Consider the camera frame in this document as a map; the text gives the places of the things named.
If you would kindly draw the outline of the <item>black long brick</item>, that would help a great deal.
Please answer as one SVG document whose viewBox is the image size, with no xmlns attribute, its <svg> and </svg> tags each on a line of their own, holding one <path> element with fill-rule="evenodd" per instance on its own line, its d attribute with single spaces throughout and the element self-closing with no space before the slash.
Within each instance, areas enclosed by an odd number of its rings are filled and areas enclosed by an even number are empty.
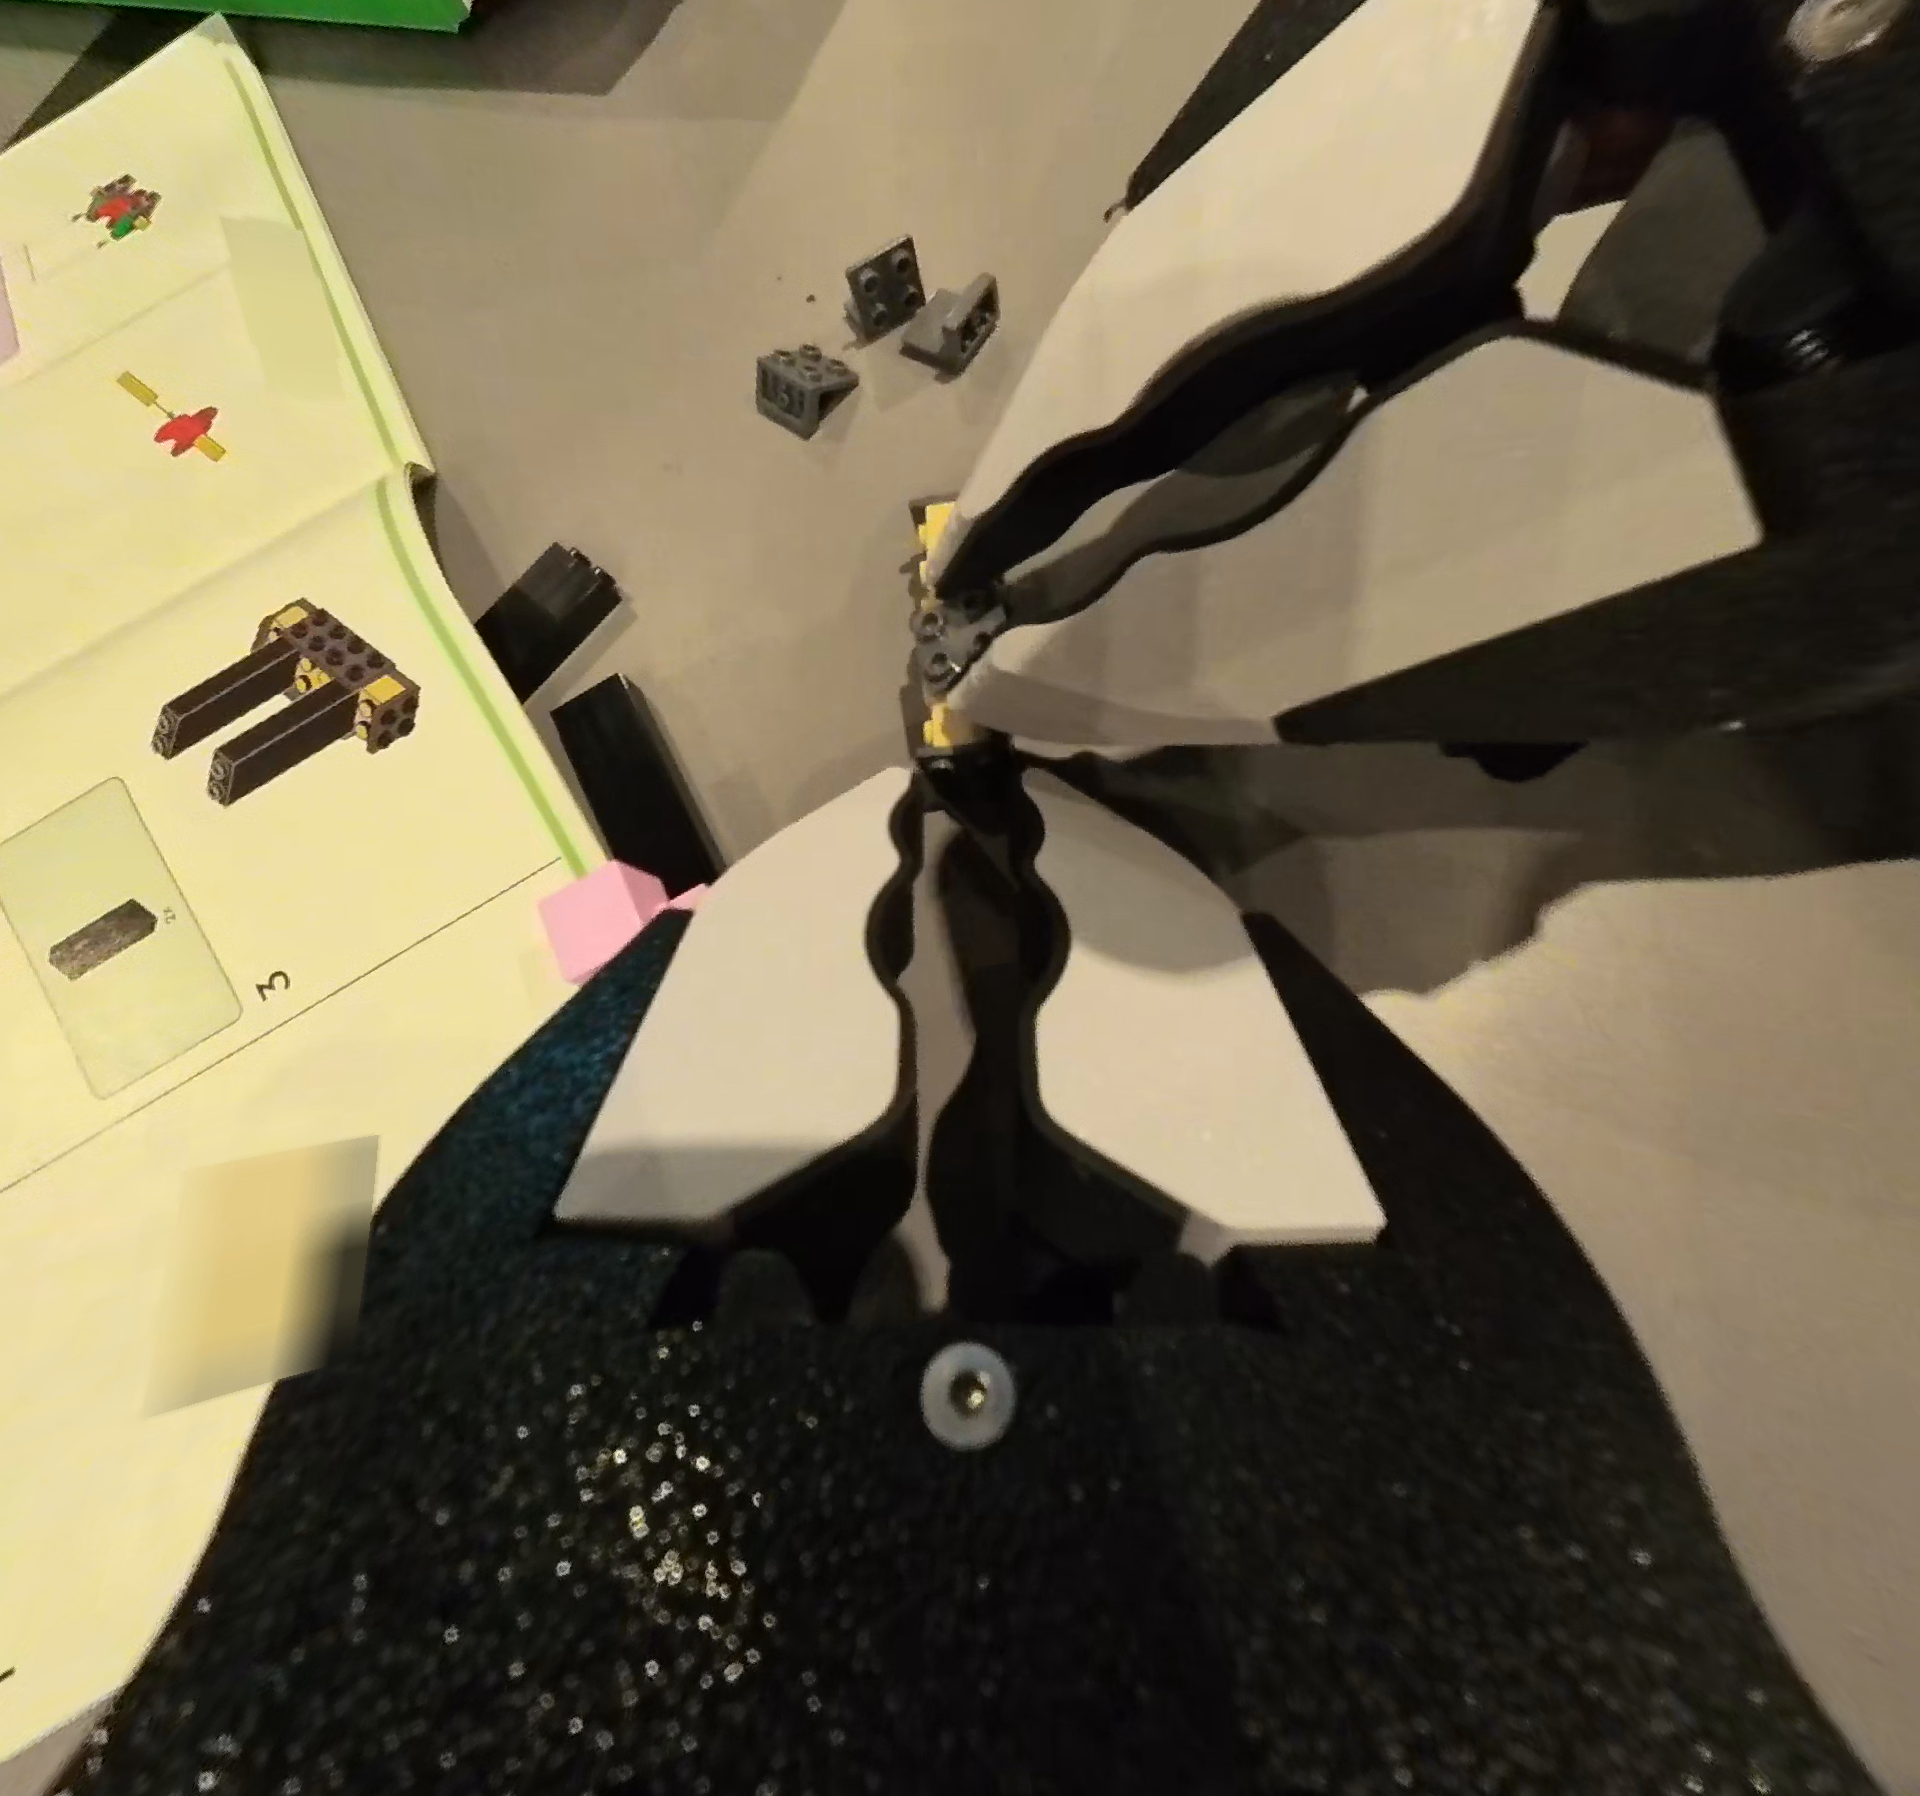
<svg viewBox="0 0 1920 1796">
<path fill-rule="evenodd" d="M 550 714 L 609 856 L 666 897 L 714 882 L 720 850 L 639 686 L 610 676 Z"/>
<path fill-rule="evenodd" d="M 553 542 L 474 620 L 474 630 L 523 704 L 587 645 L 620 603 L 620 589 L 610 574 L 585 554 Z"/>
</svg>

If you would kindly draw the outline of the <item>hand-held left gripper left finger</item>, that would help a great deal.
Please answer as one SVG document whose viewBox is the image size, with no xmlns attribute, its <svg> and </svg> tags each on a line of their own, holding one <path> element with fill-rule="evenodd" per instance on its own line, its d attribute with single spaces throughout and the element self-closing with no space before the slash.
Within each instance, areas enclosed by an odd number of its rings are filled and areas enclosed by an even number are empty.
<svg viewBox="0 0 1920 1796">
<path fill-rule="evenodd" d="M 714 1231 L 876 1134 L 914 1076 L 900 978 L 919 868 L 909 771 L 731 865 L 685 918 L 556 1218 Z"/>
</svg>

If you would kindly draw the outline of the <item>yellow long brick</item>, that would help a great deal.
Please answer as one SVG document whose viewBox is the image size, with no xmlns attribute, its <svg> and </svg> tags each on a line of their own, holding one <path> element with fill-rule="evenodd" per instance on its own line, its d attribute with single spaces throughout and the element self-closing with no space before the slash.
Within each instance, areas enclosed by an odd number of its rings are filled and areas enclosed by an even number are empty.
<svg viewBox="0 0 1920 1796">
<path fill-rule="evenodd" d="M 908 671 L 901 690 L 901 708 L 903 724 L 908 732 L 909 751 L 914 760 L 925 769 L 947 769 L 952 768 L 961 752 L 973 751 L 985 738 L 990 738 L 990 732 L 976 727 L 967 714 L 955 704 L 955 693 L 947 694 L 943 700 L 931 700 L 919 688 L 919 682 L 909 669 L 909 612 L 914 601 L 922 591 L 935 593 L 941 597 L 932 583 L 929 581 L 929 557 L 932 548 L 945 539 L 947 529 L 954 518 L 954 500 L 952 496 L 929 496 L 908 501 L 908 519 L 914 532 L 914 550 L 908 562 L 901 566 L 903 599 L 905 599 L 905 630 L 908 630 Z"/>
</svg>

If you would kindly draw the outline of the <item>pale green instruction booklet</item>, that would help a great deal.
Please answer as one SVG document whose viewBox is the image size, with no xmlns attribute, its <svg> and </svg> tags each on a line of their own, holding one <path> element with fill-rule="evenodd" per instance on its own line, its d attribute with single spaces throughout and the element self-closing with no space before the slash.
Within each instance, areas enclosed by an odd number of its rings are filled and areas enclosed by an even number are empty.
<svg viewBox="0 0 1920 1796">
<path fill-rule="evenodd" d="M 223 19 L 3 151 L 3 1759 L 176 1606 L 268 1384 L 186 1269 L 373 1208 L 568 1000 L 605 848 Z"/>
</svg>

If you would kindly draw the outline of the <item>pink brick figure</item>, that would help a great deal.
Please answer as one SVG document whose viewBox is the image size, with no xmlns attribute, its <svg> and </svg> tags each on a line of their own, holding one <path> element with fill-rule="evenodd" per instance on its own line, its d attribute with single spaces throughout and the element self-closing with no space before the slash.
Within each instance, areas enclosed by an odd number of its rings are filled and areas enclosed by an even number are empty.
<svg viewBox="0 0 1920 1796">
<path fill-rule="evenodd" d="M 539 930 L 558 976 L 581 988 L 661 914 L 689 912 L 707 891 L 709 884 L 695 882 L 673 893 L 656 873 L 609 860 L 539 899 Z"/>
</svg>

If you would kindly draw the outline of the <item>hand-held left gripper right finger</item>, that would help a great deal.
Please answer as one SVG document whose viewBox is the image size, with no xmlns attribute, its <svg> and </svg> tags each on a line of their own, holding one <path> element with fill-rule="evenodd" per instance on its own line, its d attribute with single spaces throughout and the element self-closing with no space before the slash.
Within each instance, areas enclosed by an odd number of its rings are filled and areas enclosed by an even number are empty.
<svg viewBox="0 0 1920 1796">
<path fill-rule="evenodd" d="M 1378 1238 L 1379 1199 L 1237 902 L 1057 776 L 1021 785 L 1059 921 L 1034 1017 L 1044 1121 L 1169 1210 L 1200 1259 Z"/>
</svg>

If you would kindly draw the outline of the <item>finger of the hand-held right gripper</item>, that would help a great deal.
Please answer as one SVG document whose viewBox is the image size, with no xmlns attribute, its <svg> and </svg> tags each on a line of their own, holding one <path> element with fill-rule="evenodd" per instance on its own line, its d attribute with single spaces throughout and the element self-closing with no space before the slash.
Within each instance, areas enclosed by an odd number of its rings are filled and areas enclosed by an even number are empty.
<svg viewBox="0 0 1920 1796">
<path fill-rule="evenodd" d="M 929 546 L 987 584 L 1263 390 L 1410 321 L 1499 184 L 1543 0 L 1365 0 L 1133 204 L 1073 278 Z"/>
<path fill-rule="evenodd" d="M 1048 752 L 1249 748 L 1374 679 L 1749 550 L 1710 397 L 1541 333 L 1303 385 L 1013 572 L 955 683 Z"/>
</svg>

